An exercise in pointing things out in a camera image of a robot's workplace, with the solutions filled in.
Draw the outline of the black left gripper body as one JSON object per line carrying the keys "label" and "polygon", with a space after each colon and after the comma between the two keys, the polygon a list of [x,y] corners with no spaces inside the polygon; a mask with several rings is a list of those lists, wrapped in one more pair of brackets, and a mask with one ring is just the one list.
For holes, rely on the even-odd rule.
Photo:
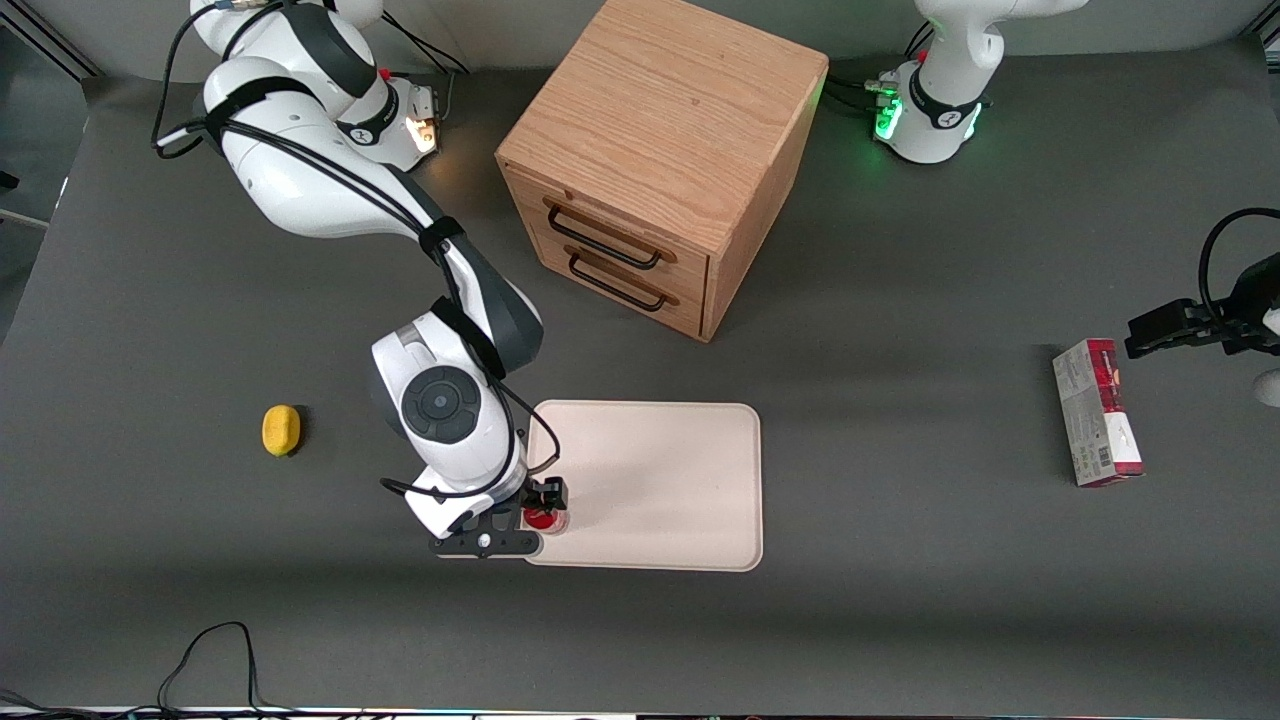
{"label": "black left gripper body", "polygon": [[1244,269],[1228,296],[1226,320],[1236,343],[1262,354],[1279,355],[1277,329],[1266,322],[1274,314],[1277,324],[1277,299],[1279,255],[1272,254]]}

